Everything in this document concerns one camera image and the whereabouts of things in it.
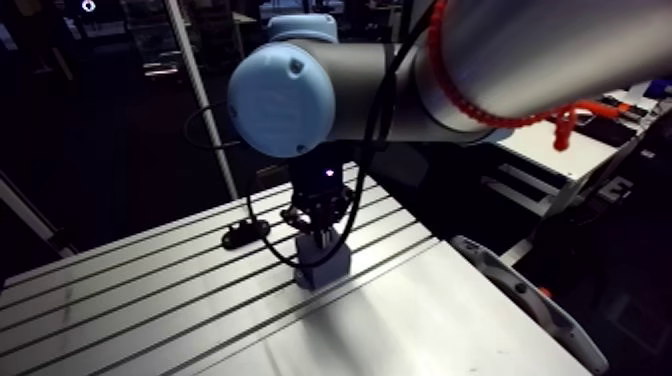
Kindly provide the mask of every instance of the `black cable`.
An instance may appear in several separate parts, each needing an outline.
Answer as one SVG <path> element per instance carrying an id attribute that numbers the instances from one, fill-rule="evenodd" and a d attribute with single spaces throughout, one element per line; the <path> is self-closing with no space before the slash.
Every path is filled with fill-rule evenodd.
<path id="1" fill-rule="evenodd" d="M 422 17 L 413 27 L 413 30 L 411 31 L 410 35 L 401 45 L 397 54 L 394 56 L 392 63 L 390 63 L 390 65 L 385 70 L 385 75 L 383 76 L 383 79 L 378 85 L 378 89 L 376 90 L 376 94 L 373 98 L 373 103 L 371 104 L 371 108 L 369 109 L 369 114 L 366 120 L 366 128 L 364 129 L 362 160 L 359 166 L 359 172 L 357 173 L 355 193 L 352 199 L 352 209 L 350 210 L 350 214 L 348 215 L 348 222 L 345 224 L 345 229 L 343 230 L 343 233 L 336 241 L 336 245 L 334 245 L 332 249 L 330 249 L 323 257 L 321 257 L 318 260 L 308 263 L 298 263 L 292 261 L 288 257 L 283 256 L 280 252 L 278 252 L 277 249 L 275 249 L 275 247 L 273 247 L 273 245 L 268 241 L 266 236 L 260 233 L 259 237 L 261 238 L 261 241 L 264 243 L 266 248 L 268 248 L 268 250 L 271 251 L 271 253 L 283 264 L 296 269 L 315 268 L 329 261 L 336 254 L 336 252 L 345 244 L 345 241 L 347 240 L 348 236 L 350 235 L 350 232 L 352 231 L 352 228 L 354 227 L 355 218 L 357 217 L 357 211 L 359 210 L 359 203 L 362 198 L 362 191 L 364 190 L 364 179 L 366 178 L 366 174 L 368 172 L 368 169 L 373 160 L 373 156 L 375 154 L 375 148 L 373 148 L 373 134 L 376 129 L 376 122 L 378 121 L 378 116 L 381 112 L 381 107 L 383 104 L 386 104 L 388 106 L 393 105 L 393 101 L 384 100 L 386 95 L 386 89 L 389 87 L 388 85 L 390 85 L 390 83 L 393 82 L 393 80 L 396 78 L 397 70 L 401 66 L 401 63 L 404 61 L 406 55 L 408 55 L 408 52 L 413 47 L 415 41 L 420 37 L 422 32 L 429 25 L 432 9 L 433 9 L 433 3 L 427 8 Z M 247 210 L 250 216 L 250 221 L 254 225 L 254 228 L 259 228 L 257 224 L 258 223 L 257 216 L 254 214 L 254 211 L 252 210 L 252 199 L 250 197 L 253 182 L 254 182 L 254 176 L 248 181 L 245 200 L 247 204 Z"/>
<path id="2" fill-rule="evenodd" d="M 189 125 L 191 125 L 191 122 L 194 121 L 194 119 L 196 119 L 196 117 L 201 116 L 205 111 L 210 111 L 213 108 L 219 107 L 223 104 L 226 104 L 226 100 L 218 101 L 218 102 L 215 102 L 215 103 L 210 103 L 209 105 L 207 105 L 205 107 L 201 107 L 198 110 L 196 110 L 194 113 L 189 115 L 187 120 L 184 121 L 184 124 L 182 124 L 182 136 L 184 136 L 184 139 L 187 140 L 187 142 L 191 146 L 195 147 L 196 149 L 212 151 L 212 150 L 223 150 L 223 149 L 226 149 L 230 146 L 240 144 L 240 141 L 231 141 L 231 142 L 223 143 L 221 145 L 214 145 L 214 146 L 203 145 L 203 144 L 199 144 L 198 142 L 194 141 L 194 139 L 192 139 L 191 135 L 189 134 Z"/>

